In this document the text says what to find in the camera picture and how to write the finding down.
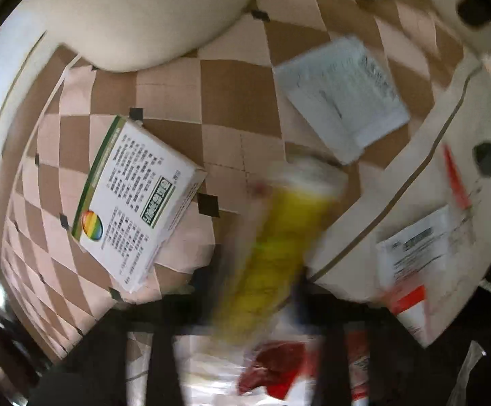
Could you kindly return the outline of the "red white snack wrapper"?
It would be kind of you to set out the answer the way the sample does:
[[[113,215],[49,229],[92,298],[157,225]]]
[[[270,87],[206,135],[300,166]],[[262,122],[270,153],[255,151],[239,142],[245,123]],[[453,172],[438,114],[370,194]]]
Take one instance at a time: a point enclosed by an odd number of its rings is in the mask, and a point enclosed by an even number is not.
[[[390,310],[401,321],[407,321],[412,335],[424,344],[427,341],[426,287],[419,285],[393,301]],[[364,323],[344,326],[351,403],[369,403],[369,344]],[[260,345],[255,358],[238,379],[237,394],[243,396],[254,389],[264,388],[277,400],[287,397],[295,379],[313,378],[318,354],[306,350],[303,342],[270,341]]]

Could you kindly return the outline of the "white green medicine box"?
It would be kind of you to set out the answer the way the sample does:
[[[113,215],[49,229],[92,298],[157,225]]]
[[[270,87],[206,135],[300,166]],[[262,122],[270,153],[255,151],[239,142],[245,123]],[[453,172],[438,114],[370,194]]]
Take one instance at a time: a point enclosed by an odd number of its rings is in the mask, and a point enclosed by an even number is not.
[[[115,116],[91,165],[71,235],[125,290],[139,289],[207,173]]]

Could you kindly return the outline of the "pink yellow box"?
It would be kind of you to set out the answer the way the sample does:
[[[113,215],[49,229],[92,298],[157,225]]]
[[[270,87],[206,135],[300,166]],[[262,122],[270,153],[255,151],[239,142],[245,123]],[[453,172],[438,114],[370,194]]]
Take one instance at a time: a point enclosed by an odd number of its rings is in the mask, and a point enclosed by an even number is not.
[[[212,312],[218,340],[245,346],[262,334],[291,296],[347,183],[346,172],[311,156],[269,171],[226,252],[230,269]]]

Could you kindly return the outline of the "small white paper sachet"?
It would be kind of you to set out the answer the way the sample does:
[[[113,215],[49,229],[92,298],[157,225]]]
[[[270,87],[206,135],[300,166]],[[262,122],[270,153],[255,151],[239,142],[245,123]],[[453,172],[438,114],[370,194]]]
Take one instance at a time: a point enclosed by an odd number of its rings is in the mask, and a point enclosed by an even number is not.
[[[344,165],[410,120],[390,75],[356,37],[342,37],[283,62],[274,75],[287,99]]]

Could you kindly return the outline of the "white printed leaflet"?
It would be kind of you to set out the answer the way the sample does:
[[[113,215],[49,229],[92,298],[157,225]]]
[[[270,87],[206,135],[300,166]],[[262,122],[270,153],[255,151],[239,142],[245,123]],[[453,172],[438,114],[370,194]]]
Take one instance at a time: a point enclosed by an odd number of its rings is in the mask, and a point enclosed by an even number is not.
[[[456,252],[454,244],[460,236],[466,242],[476,240],[472,213],[469,210],[457,213],[445,205],[377,243],[381,289],[389,291],[414,274],[444,270],[448,258]]]

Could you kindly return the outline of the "checkered brown counter mat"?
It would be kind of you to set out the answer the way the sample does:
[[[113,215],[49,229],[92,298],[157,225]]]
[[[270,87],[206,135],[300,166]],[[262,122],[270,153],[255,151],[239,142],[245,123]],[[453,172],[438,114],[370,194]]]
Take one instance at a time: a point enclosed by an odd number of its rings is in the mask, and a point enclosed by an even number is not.
[[[16,312],[50,356],[65,354],[122,292],[70,234],[112,119],[139,116],[207,172],[148,277],[145,292],[157,296],[223,240],[272,163],[329,154],[275,71],[346,35],[387,71],[410,119],[346,166],[312,272],[349,299],[374,298],[377,240],[452,203],[442,159],[449,145],[473,200],[476,238],[457,231],[455,255],[429,287],[433,329],[446,326],[491,262],[491,181],[471,156],[491,138],[491,77],[431,0],[253,0],[221,37],[141,71],[101,71],[48,36],[30,48],[21,65],[30,79],[13,89],[20,103],[0,150],[0,261]]]

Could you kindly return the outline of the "cream chopstick holder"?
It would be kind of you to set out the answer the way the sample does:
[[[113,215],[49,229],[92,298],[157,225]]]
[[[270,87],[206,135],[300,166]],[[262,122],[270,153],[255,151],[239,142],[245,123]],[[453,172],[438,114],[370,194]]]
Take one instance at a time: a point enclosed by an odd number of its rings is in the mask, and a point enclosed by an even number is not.
[[[249,0],[22,0],[5,23],[10,45],[44,33],[105,71],[142,70],[215,38]]]

